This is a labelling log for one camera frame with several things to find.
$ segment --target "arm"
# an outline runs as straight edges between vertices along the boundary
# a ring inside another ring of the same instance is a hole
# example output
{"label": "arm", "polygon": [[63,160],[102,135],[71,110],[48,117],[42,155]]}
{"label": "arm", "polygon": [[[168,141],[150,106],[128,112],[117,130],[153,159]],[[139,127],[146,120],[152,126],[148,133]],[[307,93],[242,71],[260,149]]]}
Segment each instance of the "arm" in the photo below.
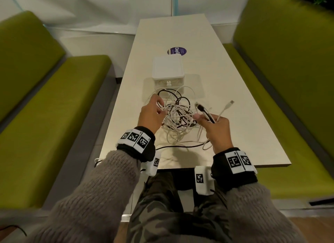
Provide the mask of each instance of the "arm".
{"label": "arm", "polygon": [[228,119],[212,116],[216,123],[210,123],[198,114],[194,119],[206,129],[216,154],[211,172],[226,193],[233,242],[306,242],[298,228],[274,207],[270,191],[257,182],[253,171],[232,172],[225,153],[239,149],[233,147]]}
{"label": "arm", "polygon": [[[157,101],[164,105],[159,96],[153,95],[142,107],[136,127],[152,142],[166,115],[157,107]],[[118,145],[117,151],[109,152],[88,179],[55,205],[47,221],[26,242],[113,242],[122,214],[138,183],[140,163],[150,159],[143,154],[132,147]]]}

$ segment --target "purple sticker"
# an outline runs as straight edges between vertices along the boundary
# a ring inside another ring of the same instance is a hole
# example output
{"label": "purple sticker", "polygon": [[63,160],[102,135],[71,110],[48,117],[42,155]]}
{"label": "purple sticker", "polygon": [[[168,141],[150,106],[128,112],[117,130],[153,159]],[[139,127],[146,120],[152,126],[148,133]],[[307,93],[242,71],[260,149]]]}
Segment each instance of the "purple sticker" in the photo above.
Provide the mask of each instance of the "purple sticker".
{"label": "purple sticker", "polygon": [[172,55],[172,54],[181,54],[184,55],[186,54],[187,50],[185,48],[181,48],[181,47],[174,47],[171,48],[167,51],[167,54]]}

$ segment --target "seat cushion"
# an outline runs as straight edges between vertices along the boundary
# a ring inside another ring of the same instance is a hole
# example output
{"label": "seat cushion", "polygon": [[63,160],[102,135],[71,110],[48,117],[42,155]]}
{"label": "seat cushion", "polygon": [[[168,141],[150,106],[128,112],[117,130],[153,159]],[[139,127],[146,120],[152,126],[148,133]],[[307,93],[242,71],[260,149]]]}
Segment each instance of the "seat cushion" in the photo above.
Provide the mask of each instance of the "seat cushion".
{"label": "seat cushion", "polygon": [[334,157],[334,13],[303,0],[249,0],[234,40]]}
{"label": "seat cushion", "polygon": [[259,182],[270,189],[273,199],[333,195],[334,180],[328,171],[233,45],[224,44],[224,47],[292,163],[288,167],[258,168]]}
{"label": "seat cushion", "polygon": [[64,55],[32,12],[0,22],[0,121]]}
{"label": "seat cushion", "polygon": [[42,206],[110,66],[67,59],[0,134],[0,209]]}

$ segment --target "plastic container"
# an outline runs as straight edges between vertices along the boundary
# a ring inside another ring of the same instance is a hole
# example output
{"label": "plastic container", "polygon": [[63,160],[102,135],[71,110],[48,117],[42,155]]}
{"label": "plastic container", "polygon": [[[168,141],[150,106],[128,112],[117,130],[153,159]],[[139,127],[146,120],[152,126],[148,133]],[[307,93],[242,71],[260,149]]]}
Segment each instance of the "plastic container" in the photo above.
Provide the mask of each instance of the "plastic container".
{"label": "plastic container", "polygon": [[157,56],[153,59],[152,78],[155,88],[178,88],[184,85],[180,54]]}

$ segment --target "tabletop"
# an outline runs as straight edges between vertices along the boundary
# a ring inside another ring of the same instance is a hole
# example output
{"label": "tabletop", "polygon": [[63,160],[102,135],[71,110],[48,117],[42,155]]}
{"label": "tabletop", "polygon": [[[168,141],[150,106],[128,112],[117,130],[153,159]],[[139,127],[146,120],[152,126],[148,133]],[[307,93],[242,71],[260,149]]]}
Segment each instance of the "tabletop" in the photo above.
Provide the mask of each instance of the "tabletop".
{"label": "tabletop", "polygon": [[[100,158],[115,149],[117,140],[138,122],[141,107],[154,92],[153,58],[183,48],[184,96],[203,104],[212,114],[234,104],[222,116],[230,120],[235,147],[245,151],[253,165],[287,166],[291,162],[257,106],[236,67],[204,14],[140,20],[124,77],[111,116]],[[182,141],[196,140],[198,128]],[[205,141],[205,132],[201,141]],[[166,131],[156,133],[156,147],[168,145]],[[159,169],[211,166],[212,148],[164,148]]]}

